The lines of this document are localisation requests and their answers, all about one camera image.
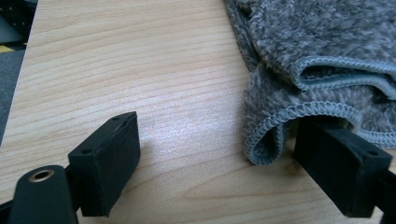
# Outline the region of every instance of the light wooden surface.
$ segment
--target light wooden surface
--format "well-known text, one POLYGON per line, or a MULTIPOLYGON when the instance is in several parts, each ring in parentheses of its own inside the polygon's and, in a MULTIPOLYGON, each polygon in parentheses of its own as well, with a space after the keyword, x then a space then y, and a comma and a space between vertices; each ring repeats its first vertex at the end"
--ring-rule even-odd
POLYGON ((132 179, 110 218, 80 223, 378 223, 378 210, 343 217, 290 152, 266 167, 245 159, 247 83, 221 0, 40 0, 0 152, 0 203, 21 175, 66 166, 107 119, 137 111, 132 179))

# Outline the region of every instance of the yellow marking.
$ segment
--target yellow marking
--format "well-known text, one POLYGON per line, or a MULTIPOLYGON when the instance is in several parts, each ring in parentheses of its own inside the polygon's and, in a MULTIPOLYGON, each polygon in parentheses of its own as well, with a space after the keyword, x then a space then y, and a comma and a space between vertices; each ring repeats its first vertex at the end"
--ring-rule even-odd
POLYGON ((0 53, 15 51, 11 48, 7 48, 6 46, 0 46, 0 53))

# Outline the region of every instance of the metal grommet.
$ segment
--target metal grommet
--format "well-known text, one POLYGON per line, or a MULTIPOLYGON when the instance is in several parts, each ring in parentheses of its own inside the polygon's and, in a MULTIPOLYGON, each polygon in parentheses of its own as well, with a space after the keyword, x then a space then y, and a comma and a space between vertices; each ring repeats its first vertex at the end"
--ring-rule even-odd
POLYGON ((54 170, 41 170, 29 176, 29 181, 33 183, 41 182, 51 178, 55 174, 54 170))

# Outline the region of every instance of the floor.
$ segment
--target floor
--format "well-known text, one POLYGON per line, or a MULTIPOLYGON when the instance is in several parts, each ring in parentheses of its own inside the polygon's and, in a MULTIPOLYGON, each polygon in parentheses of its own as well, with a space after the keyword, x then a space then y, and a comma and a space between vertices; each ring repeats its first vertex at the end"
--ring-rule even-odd
POLYGON ((0 146, 25 50, 0 53, 0 146))

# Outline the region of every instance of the fleece fabric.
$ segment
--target fleece fabric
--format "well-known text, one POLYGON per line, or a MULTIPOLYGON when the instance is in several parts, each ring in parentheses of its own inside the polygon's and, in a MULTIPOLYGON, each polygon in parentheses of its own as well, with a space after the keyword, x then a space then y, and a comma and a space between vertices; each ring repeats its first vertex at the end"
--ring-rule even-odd
POLYGON ((245 152, 275 161, 290 124, 347 121, 357 135, 396 148, 396 2, 225 0, 250 71, 245 152))

